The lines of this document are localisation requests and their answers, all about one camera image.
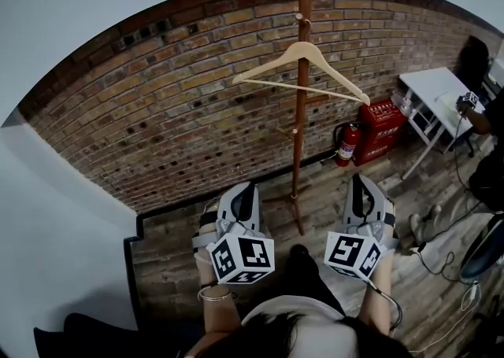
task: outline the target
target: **person in black clothing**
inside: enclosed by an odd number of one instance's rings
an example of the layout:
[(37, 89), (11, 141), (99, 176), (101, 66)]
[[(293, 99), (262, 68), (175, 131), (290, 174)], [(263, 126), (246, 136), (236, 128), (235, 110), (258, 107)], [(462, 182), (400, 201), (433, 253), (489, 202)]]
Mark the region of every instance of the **person in black clothing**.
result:
[(432, 207), (426, 217), (413, 214), (409, 218), (418, 245), (431, 241), (472, 213), (495, 214), (504, 210), (504, 93), (490, 102), (484, 113), (476, 112), (465, 102), (459, 102), (457, 109), (471, 122), (477, 134), (492, 133), (498, 142), (469, 178), (469, 188), (462, 186), (442, 208)]

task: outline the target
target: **fire extinguisher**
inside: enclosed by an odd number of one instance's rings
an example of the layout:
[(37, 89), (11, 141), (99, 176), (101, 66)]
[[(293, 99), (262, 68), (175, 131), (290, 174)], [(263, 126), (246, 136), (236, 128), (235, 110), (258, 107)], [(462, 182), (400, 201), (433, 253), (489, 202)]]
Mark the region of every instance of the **fire extinguisher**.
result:
[[(338, 140), (338, 130), (342, 130), (340, 136), (341, 140)], [(359, 139), (361, 138), (361, 130), (358, 127), (358, 123), (344, 123), (339, 124), (334, 129), (334, 142), (336, 151), (336, 163), (338, 166), (347, 166), (354, 154), (355, 147), (357, 146)]]

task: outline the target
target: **coat rack pole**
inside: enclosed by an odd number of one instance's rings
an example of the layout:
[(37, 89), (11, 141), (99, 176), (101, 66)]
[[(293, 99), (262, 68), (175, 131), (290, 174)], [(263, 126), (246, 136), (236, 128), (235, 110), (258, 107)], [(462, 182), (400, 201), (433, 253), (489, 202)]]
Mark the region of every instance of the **coat rack pole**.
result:
[[(302, 19), (299, 21), (299, 41), (309, 42), (309, 30), (312, 14), (312, 0), (299, 0), (299, 12)], [(308, 87), (309, 61), (305, 58), (298, 61), (298, 85)], [(298, 179), (301, 165), (302, 142), (305, 132), (306, 91), (298, 90), (296, 94), (296, 119), (294, 136), (294, 167), (292, 172), (291, 201), (294, 206), (295, 219), (298, 224), (299, 234), (304, 235), (301, 213), (298, 205)]]

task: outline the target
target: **gray pants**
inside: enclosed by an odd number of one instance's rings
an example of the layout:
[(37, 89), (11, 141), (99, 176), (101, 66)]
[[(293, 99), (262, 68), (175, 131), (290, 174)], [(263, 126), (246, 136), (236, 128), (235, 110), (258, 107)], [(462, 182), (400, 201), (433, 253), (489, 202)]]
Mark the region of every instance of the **gray pants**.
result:
[(415, 238), (418, 243), (430, 242), (436, 235), (476, 213), (495, 214), (483, 202), (475, 198), (470, 190), (461, 187), (441, 207), (441, 213), (435, 219), (419, 223), (414, 234)]

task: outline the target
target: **brick wall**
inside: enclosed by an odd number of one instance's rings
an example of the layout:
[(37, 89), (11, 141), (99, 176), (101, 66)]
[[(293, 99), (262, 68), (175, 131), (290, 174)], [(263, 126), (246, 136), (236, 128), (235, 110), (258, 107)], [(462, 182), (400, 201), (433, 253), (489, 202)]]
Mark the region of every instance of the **brick wall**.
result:
[[(296, 0), (168, 0), (111, 27), (49, 72), (20, 103), (76, 169), (136, 211), (291, 164), (295, 92), (233, 77), (297, 40)], [(311, 41), (372, 100), (397, 76), (453, 68), (469, 35), (495, 53), (502, 34), (442, 0), (314, 0)], [(296, 82), (296, 65), (269, 80)], [(312, 67), (310, 85), (345, 91)], [(346, 100), (307, 106), (304, 157), (353, 119)]]

